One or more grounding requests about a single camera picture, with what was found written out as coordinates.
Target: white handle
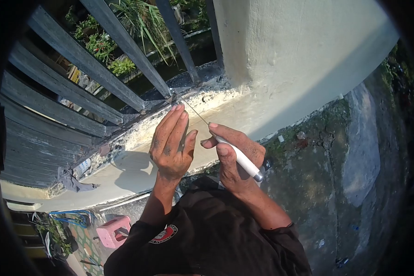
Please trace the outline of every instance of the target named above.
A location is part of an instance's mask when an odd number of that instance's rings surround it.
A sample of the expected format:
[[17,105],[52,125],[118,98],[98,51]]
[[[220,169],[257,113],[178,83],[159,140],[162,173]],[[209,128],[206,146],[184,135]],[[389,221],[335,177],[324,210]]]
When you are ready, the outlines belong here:
[[224,138],[222,138],[221,136],[216,135],[215,137],[216,141],[218,141],[219,143],[227,143],[230,146],[232,146],[232,148],[234,149],[234,151],[236,152],[236,162],[241,165],[241,167],[252,177],[256,180],[256,182],[261,182],[262,179],[264,178],[264,175],[259,171],[259,169],[255,166],[255,164],[253,164],[252,161],[250,161],[250,159],[248,159],[247,156],[245,156],[245,154],[243,152],[240,151],[240,149],[238,149],[237,147],[233,146],[232,144],[230,144],[229,142],[227,142],[227,140],[225,140]]

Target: person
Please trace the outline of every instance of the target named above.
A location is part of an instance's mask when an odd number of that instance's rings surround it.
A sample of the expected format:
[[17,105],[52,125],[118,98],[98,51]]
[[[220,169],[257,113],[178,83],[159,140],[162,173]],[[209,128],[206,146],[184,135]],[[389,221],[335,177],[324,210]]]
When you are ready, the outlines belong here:
[[[288,215],[236,163],[236,153],[211,137],[219,180],[199,178],[172,207],[175,189],[193,161],[197,130],[178,150],[188,124],[182,104],[156,127],[150,157],[158,167],[155,186],[126,242],[104,266],[122,275],[310,275],[311,269]],[[265,148],[242,132],[209,123],[209,130],[239,148],[257,167]]]

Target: pink stool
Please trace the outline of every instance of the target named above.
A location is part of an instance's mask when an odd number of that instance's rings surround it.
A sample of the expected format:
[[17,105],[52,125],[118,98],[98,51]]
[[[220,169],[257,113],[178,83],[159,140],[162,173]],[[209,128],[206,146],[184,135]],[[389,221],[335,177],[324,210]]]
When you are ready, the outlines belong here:
[[127,234],[130,231],[130,218],[128,216],[116,217],[97,228],[98,236],[101,243],[105,247],[118,248],[127,239],[127,236],[122,235],[127,229]]

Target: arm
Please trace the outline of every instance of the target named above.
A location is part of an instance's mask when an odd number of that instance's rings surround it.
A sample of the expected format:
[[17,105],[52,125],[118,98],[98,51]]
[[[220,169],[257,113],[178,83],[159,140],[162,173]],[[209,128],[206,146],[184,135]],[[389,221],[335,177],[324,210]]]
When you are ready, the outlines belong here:
[[[262,165],[265,148],[249,139],[244,133],[215,123],[210,123],[209,129],[239,148],[256,167]],[[218,143],[214,137],[201,141],[201,145],[204,148],[216,146],[221,162],[219,169],[221,183],[248,206],[263,229],[276,229],[291,224],[291,219],[286,212],[268,197],[253,178],[236,163],[236,153],[230,145]]]
[[172,209],[175,189],[193,161],[197,130],[189,132],[184,148],[178,151],[187,123],[188,114],[184,111],[184,105],[180,104],[173,106],[156,127],[149,153],[158,167],[158,173],[155,186],[139,218],[152,226],[165,223]]

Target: concrete wall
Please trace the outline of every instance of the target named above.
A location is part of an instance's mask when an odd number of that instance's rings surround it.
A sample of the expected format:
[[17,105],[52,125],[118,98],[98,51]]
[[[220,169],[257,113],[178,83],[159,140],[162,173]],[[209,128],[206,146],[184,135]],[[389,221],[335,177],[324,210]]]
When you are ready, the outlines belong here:
[[[205,83],[187,101],[207,120],[226,124],[259,140],[293,124],[364,80],[386,57],[398,34],[374,0],[214,0],[224,55],[224,81]],[[206,125],[189,108],[189,129],[198,140]],[[156,167],[147,153],[156,125],[167,109],[116,137],[123,153],[83,182],[101,185],[39,202],[39,211],[78,209],[153,187]],[[190,170],[216,160],[215,150],[197,145]],[[104,163],[92,157],[93,166]]]

